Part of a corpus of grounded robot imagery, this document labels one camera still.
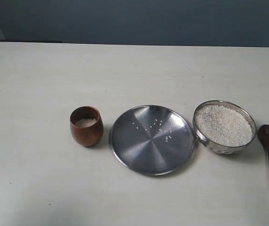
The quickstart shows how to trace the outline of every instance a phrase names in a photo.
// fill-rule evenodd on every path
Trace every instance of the table surface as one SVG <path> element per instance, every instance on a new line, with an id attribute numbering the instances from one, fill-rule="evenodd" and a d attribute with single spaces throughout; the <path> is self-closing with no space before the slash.
<path id="1" fill-rule="evenodd" d="M 0 43 L 0 226 L 269 225 L 258 139 L 228 156 L 198 145 L 160 177 L 129 170 L 108 147 L 132 107 L 166 106 L 191 123 L 212 99 L 269 124 L 269 48 Z M 90 148 L 69 128 L 83 105 L 105 127 Z"/>

